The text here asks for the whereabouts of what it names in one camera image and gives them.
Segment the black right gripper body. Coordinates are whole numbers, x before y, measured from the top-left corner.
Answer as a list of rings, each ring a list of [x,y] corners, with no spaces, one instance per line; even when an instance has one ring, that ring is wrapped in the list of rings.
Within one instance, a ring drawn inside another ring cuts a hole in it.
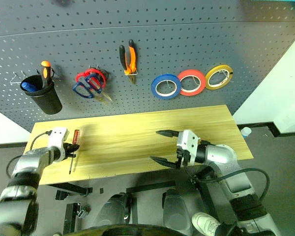
[[[177,148],[177,162],[176,167],[186,167],[190,161],[190,152],[188,150],[184,150],[181,147]]]

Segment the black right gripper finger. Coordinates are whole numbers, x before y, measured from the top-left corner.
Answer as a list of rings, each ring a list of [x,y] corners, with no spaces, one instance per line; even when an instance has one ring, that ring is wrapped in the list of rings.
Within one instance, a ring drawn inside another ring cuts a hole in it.
[[[178,161],[176,161],[176,162],[170,162],[166,158],[155,157],[155,156],[151,156],[150,159],[152,159],[153,161],[155,161],[158,164],[165,166],[165,167],[169,167],[169,168],[173,168],[173,169],[179,169],[181,167],[181,160],[180,159],[178,159]]]
[[[159,131],[156,131],[155,133],[165,137],[170,137],[170,138],[179,136],[179,131],[174,131],[174,130],[159,130]]]

